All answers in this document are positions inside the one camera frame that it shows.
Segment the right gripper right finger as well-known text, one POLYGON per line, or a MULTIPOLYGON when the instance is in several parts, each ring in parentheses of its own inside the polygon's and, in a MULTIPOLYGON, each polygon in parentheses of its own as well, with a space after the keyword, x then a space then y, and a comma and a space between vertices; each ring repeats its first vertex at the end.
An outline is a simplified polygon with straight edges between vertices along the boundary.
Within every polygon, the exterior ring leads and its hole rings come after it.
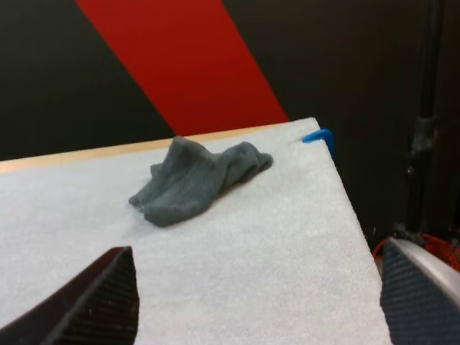
POLYGON ((393 344, 459 343, 459 272, 411 241, 384 247, 380 305, 393 344))

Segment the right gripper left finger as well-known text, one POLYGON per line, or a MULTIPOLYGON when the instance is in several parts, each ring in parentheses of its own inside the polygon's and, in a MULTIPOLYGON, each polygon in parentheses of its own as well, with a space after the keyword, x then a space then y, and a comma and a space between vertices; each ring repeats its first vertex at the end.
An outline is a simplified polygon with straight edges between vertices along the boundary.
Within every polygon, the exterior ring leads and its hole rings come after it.
POLYGON ((2 344, 133 344, 139 292, 131 247, 114 247, 1 329, 2 344))

